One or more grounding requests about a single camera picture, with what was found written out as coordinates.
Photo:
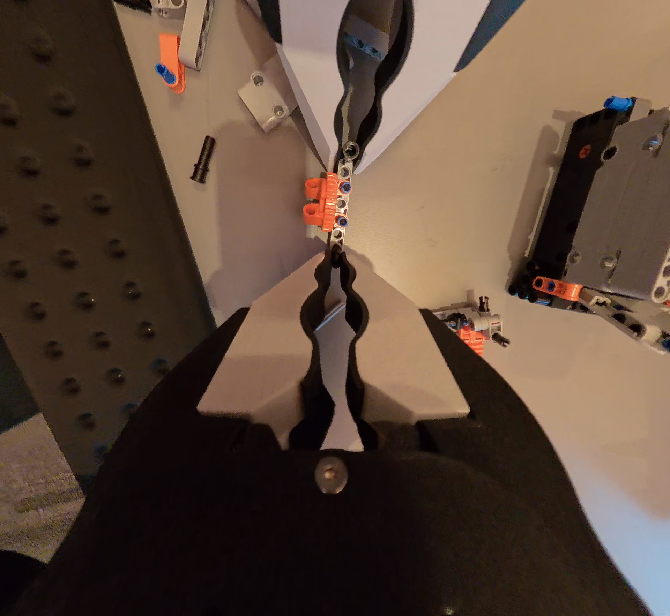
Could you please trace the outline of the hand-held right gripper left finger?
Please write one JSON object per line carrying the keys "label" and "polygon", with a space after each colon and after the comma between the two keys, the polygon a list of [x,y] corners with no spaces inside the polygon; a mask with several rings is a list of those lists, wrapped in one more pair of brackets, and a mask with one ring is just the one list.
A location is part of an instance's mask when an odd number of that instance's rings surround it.
{"label": "hand-held right gripper left finger", "polygon": [[316,330],[332,256],[316,255],[256,300],[198,403],[204,416],[269,426],[282,449],[320,449],[334,417]]}

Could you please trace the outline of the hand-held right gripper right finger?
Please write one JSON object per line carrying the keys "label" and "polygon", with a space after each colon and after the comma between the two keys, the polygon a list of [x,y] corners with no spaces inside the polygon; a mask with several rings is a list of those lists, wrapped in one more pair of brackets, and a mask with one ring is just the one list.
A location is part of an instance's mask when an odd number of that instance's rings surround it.
{"label": "hand-held right gripper right finger", "polygon": [[346,395],[364,449],[377,428],[465,418],[470,406],[419,307],[358,255],[338,255],[348,348]]}

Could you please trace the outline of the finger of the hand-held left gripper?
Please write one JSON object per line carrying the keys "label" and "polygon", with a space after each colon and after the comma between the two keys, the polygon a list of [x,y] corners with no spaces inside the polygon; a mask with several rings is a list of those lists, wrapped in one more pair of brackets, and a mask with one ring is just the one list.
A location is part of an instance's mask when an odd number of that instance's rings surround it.
{"label": "finger of the hand-held left gripper", "polygon": [[280,60],[326,169],[333,167],[339,142],[334,118],[344,94],[336,55],[338,33],[350,0],[279,0]]}
{"label": "finger of the hand-held left gripper", "polygon": [[355,170],[362,173],[440,93],[491,0],[411,0],[412,37],[399,75],[381,98],[381,125]]}

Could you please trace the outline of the light grey panel piece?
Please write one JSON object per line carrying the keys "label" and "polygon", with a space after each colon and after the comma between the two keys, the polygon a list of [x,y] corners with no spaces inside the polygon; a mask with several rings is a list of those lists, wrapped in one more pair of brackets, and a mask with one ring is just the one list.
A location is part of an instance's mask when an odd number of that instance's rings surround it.
{"label": "light grey panel piece", "polygon": [[296,97],[282,69],[278,74],[267,66],[255,70],[237,93],[264,133],[280,126],[297,109]]}

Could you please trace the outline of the orange connector block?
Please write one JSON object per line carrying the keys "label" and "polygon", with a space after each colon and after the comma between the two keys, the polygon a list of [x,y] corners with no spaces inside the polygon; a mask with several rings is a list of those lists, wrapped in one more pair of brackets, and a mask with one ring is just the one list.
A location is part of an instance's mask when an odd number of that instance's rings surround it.
{"label": "orange connector block", "polygon": [[354,141],[347,141],[333,171],[322,172],[305,182],[307,202],[303,208],[304,223],[325,233],[331,248],[342,247],[344,243],[350,223],[348,203],[359,155],[359,145]]}

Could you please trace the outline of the small orange grey subassembly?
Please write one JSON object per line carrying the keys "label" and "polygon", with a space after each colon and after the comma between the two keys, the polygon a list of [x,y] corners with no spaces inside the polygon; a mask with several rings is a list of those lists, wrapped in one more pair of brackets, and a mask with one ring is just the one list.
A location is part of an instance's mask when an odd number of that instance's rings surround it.
{"label": "small orange grey subassembly", "polygon": [[511,343],[504,334],[502,317],[490,310],[488,296],[433,310],[433,315],[479,356],[489,341],[503,348]]}

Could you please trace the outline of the grey straight beam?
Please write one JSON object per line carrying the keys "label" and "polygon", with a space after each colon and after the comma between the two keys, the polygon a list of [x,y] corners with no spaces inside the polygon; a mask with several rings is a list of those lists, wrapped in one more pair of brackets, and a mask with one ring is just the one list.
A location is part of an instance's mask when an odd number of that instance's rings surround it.
{"label": "grey straight beam", "polygon": [[215,0],[188,0],[180,35],[178,57],[186,67],[200,71]]}

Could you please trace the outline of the small orange piece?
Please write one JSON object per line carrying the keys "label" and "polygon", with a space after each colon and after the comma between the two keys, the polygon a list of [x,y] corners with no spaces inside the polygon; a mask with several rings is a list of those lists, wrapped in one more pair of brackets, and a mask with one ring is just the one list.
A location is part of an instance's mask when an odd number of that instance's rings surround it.
{"label": "small orange piece", "polygon": [[186,89],[185,68],[179,58],[180,36],[170,33],[159,34],[160,59],[155,71],[173,93],[182,94]]}

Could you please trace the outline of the loose black pin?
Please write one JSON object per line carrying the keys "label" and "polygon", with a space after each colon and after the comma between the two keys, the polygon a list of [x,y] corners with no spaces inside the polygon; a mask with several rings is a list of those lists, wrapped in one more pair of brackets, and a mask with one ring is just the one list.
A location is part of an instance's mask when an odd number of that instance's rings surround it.
{"label": "loose black pin", "polygon": [[198,159],[194,164],[194,169],[190,176],[190,179],[197,184],[205,185],[207,182],[215,147],[216,139],[210,135],[206,135],[203,140]]}

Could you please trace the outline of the black studded mat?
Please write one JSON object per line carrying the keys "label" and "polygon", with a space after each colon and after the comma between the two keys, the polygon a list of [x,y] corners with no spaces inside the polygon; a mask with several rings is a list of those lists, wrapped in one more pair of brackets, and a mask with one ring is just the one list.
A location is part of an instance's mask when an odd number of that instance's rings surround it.
{"label": "black studded mat", "polygon": [[215,329],[111,0],[1,0],[1,335],[88,486]]}

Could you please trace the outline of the grey black robot model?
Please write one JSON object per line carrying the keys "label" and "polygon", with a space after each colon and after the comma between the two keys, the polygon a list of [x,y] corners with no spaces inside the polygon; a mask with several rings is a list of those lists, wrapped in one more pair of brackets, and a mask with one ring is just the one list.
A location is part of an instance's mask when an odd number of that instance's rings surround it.
{"label": "grey black robot model", "polygon": [[508,293],[598,316],[669,354],[669,107],[609,97],[574,120]]}

